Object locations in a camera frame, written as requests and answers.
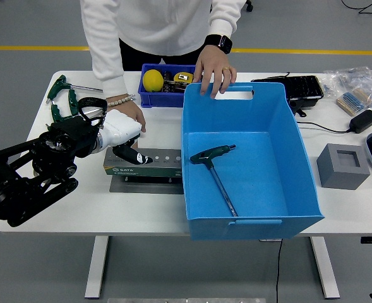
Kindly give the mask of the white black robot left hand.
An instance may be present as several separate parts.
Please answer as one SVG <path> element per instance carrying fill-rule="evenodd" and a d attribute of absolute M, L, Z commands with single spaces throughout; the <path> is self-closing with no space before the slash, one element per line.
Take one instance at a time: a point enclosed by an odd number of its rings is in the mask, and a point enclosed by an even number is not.
<path fill-rule="evenodd" d="M 153 159 L 142 155 L 131 146 L 140 136 L 142 125 L 133 118 L 118 110 L 110 110 L 99 129 L 93 153 L 101 152 L 108 146 L 112 147 L 113 154 L 134 165 L 152 163 Z"/>

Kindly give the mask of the person's left hand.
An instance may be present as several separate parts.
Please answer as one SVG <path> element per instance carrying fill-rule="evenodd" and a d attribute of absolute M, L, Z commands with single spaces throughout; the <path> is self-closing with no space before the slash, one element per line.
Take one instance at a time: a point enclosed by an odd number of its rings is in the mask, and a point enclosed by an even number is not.
<path fill-rule="evenodd" d="M 201 81 L 200 94 L 210 92 L 215 98 L 218 93 L 224 94 L 231 83 L 235 83 L 237 71 L 229 63 L 227 54 L 217 46 L 206 45 L 198 56 L 193 82 Z"/>

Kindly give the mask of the person's right hand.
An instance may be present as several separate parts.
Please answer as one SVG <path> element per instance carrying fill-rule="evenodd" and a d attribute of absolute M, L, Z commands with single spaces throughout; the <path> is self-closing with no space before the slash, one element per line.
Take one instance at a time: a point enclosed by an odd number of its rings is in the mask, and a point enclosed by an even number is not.
<path fill-rule="evenodd" d="M 116 109 L 121 113 L 126 114 L 128 117 L 134 119 L 135 121 L 139 122 L 141 124 L 141 131 L 143 133 L 146 132 L 146 121 L 143 112 L 133 101 L 127 101 L 123 104 L 109 107 L 109 110 L 112 109 Z"/>

